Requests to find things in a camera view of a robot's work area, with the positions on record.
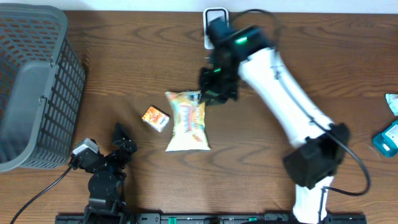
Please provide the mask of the yellow snack bag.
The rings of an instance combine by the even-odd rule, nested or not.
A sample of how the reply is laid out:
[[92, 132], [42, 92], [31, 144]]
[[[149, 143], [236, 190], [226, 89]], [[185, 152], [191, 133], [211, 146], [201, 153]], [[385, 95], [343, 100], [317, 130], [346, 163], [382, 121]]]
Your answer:
[[172, 138], [166, 152], [210, 151], [205, 133], [205, 104], [200, 91], [166, 91], [174, 118]]

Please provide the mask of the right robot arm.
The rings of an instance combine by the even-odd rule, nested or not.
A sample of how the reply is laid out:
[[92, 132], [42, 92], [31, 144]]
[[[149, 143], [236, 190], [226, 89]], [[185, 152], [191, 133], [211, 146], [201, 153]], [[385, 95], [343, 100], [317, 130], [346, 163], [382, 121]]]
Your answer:
[[237, 100], [240, 80], [257, 92], [294, 148], [283, 159], [295, 182], [293, 215], [299, 223], [320, 223], [326, 217], [327, 188], [345, 153], [330, 135], [347, 141], [348, 128], [335, 125], [311, 101], [285, 66], [277, 44], [258, 26], [235, 30], [219, 17], [206, 21], [204, 32], [212, 68], [201, 70], [200, 101], [213, 106]]

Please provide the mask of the white teal tissue pack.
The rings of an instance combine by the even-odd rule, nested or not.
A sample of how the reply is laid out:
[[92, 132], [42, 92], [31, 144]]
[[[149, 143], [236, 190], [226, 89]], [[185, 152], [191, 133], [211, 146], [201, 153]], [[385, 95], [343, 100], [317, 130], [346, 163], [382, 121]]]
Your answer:
[[394, 116], [398, 116], [398, 94], [397, 93], [388, 93], [385, 94], [386, 102], [394, 114]]

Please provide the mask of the grey plastic mesh basket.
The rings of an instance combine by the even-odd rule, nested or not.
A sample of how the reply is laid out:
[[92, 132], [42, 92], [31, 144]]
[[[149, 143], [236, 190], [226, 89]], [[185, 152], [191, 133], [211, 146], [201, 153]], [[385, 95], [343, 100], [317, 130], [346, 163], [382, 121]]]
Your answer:
[[56, 7], [1, 4], [1, 171], [53, 169], [73, 143], [86, 73]]

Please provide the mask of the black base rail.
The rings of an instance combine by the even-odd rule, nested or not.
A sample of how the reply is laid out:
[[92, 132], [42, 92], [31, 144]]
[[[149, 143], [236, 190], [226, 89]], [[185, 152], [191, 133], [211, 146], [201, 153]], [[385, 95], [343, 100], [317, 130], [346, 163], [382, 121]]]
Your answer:
[[[158, 213], [135, 214], [128, 223], [135, 224], [235, 224], [235, 223], [295, 223], [289, 213], [263, 215], [161, 215]], [[365, 215], [328, 214], [322, 221], [327, 224], [367, 224]]]

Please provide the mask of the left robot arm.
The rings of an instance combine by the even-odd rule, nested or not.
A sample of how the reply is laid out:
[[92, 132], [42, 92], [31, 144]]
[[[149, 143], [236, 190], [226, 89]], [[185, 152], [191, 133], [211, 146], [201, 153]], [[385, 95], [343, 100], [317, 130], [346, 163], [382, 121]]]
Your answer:
[[136, 143], [120, 123], [114, 127], [112, 145], [117, 146], [108, 155], [100, 153], [93, 139], [82, 140], [71, 154], [68, 166], [83, 169], [92, 176], [88, 182], [90, 196], [83, 223], [131, 223], [133, 217], [126, 209], [124, 181], [126, 165], [137, 151]]

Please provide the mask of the small orange box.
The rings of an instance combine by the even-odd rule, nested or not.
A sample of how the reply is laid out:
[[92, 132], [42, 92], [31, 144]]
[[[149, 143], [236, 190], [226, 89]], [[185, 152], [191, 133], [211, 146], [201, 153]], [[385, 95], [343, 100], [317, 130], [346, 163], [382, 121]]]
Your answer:
[[149, 109], [142, 116], [142, 120], [149, 124], [158, 132], [162, 132], [170, 121], [169, 115], [166, 115], [161, 110], [150, 106]]

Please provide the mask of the teal mouthwash bottle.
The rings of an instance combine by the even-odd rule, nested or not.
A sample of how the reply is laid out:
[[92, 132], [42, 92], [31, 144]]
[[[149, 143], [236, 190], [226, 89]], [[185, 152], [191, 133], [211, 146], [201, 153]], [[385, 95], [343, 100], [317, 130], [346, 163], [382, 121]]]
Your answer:
[[397, 120], [383, 132], [372, 138], [373, 145], [385, 157], [394, 157], [397, 154]]

